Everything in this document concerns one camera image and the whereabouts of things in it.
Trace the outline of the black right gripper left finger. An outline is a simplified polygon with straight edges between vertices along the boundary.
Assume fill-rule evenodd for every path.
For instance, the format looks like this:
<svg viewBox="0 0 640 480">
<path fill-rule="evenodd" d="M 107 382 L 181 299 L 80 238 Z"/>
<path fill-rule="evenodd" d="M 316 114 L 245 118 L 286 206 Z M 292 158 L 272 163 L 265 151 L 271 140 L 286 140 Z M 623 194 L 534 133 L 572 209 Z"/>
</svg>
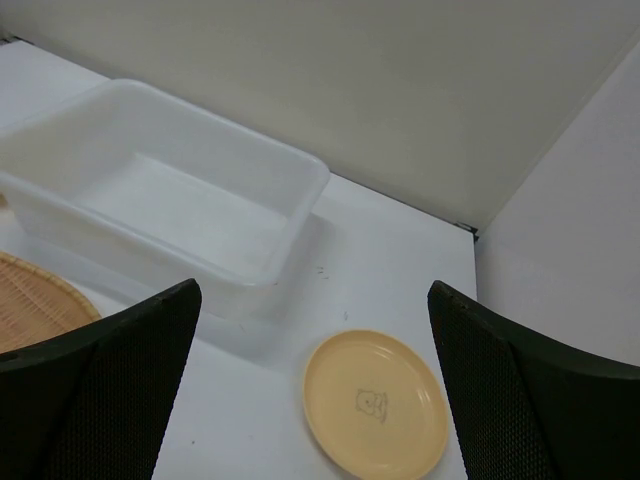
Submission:
<svg viewBox="0 0 640 480">
<path fill-rule="evenodd" d="M 2 478 L 151 478 L 201 303 L 188 279 L 2 354 Z"/>
</svg>

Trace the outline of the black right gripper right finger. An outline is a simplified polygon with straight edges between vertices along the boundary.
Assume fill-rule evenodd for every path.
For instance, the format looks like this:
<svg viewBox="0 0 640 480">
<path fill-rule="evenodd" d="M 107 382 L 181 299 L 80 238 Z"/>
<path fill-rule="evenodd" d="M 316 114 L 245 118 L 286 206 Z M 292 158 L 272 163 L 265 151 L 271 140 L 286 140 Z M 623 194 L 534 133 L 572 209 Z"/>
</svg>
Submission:
<svg viewBox="0 0 640 480">
<path fill-rule="evenodd" d="M 442 281 L 427 306 L 468 478 L 638 478 L 638 367 L 542 335 Z"/>
</svg>

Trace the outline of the woven bamboo tray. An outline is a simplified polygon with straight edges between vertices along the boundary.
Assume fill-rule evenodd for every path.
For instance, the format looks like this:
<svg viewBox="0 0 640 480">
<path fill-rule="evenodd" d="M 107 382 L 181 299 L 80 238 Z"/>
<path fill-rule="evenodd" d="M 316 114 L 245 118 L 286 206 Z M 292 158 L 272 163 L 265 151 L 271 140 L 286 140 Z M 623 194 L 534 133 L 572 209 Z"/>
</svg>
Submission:
<svg viewBox="0 0 640 480">
<path fill-rule="evenodd" d="M 28 347 L 101 318 L 89 299 L 61 277 L 1 254 L 1 352 Z"/>
</svg>

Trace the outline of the translucent white plastic bin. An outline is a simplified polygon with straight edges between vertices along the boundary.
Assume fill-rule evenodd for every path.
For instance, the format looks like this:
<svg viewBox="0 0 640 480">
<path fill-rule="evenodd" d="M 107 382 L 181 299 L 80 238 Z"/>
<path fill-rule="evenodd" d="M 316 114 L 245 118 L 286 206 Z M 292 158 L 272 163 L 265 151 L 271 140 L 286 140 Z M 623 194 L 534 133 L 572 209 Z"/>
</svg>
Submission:
<svg viewBox="0 0 640 480">
<path fill-rule="evenodd" d="M 319 159 L 133 80 L 1 132 L 1 190 L 24 230 L 133 295 L 192 278 L 226 319 L 279 282 L 329 178 Z"/>
</svg>

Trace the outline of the yellow bear plate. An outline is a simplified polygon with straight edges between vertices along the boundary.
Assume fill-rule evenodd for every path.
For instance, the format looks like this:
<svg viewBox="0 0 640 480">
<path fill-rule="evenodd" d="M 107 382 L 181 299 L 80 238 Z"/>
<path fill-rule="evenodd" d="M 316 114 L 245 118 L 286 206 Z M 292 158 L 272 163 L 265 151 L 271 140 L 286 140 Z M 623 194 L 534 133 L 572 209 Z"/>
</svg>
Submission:
<svg viewBox="0 0 640 480">
<path fill-rule="evenodd" d="M 380 332 L 323 340 L 305 368 L 302 404 L 322 451 L 361 479 L 419 479 L 448 443 L 436 376 L 411 348 Z"/>
</svg>

